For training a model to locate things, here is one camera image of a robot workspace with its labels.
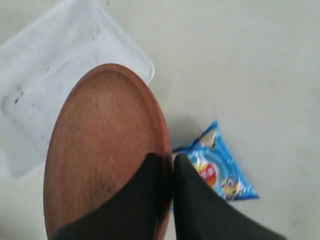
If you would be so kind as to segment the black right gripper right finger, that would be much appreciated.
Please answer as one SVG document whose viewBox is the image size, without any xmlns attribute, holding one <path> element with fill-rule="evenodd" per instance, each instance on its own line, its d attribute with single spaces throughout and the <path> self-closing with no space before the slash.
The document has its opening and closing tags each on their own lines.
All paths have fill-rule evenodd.
<svg viewBox="0 0 320 240">
<path fill-rule="evenodd" d="M 185 154 L 176 155 L 173 171 L 173 209 L 178 240 L 285 239 L 223 200 L 200 177 Z"/>
</svg>

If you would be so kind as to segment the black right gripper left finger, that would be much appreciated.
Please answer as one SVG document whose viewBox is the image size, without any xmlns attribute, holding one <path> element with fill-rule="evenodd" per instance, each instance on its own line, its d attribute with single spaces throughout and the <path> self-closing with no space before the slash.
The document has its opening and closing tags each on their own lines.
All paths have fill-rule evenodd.
<svg viewBox="0 0 320 240">
<path fill-rule="evenodd" d="M 162 158 L 148 153 L 124 187 L 102 206 L 59 228 L 54 240 L 162 240 Z"/>
</svg>

